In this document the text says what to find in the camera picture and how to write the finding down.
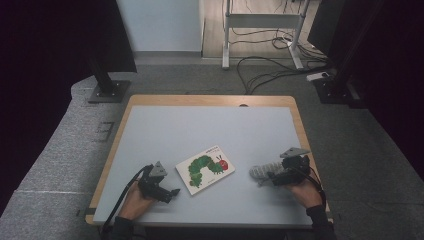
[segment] gray carpet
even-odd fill
[[[242,74],[276,70],[249,65]],[[139,65],[138,71],[110,74],[132,82],[120,104],[88,104],[93,77],[72,87],[67,113],[0,219],[1,239],[99,239],[84,210],[131,95],[244,93],[234,66]],[[368,110],[321,104],[305,76],[278,79],[254,94],[296,99],[338,239],[424,239],[424,183]]]

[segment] human hand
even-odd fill
[[[318,179],[313,171],[309,176],[311,176],[315,181]],[[318,193],[315,185],[307,178],[299,184],[290,184],[285,187],[293,193],[297,201],[299,201],[305,208],[322,205],[321,195]]]
[[[156,202],[156,200],[153,198],[143,197],[138,187],[138,182],[135,181],[130,189],[128,189],[127,196],[118,216],[129,220],[137,219],[143,215],[154,202]]]

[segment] red caterpillar head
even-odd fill
[[[219,155],[219,157],[216,157],[219,160],[219,165],[221,165],[222,170],[227,170],[228,169],[228,163],[227,161],[225,161],[224,159],[222,159],[221,155]]]

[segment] black curtain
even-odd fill
[[[353,75],[369,110],[424,179],[422,43],[421,2],[386,0],[354,59]]]
[[[1,205],[44,149],[71,100],[71,86],[93,75],[93,53],[107,72],[136,72],[115,0],[0,2]]]

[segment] children's book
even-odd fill
[[[191,195],[235,171],[218,146],[213,146],[176,166]]]

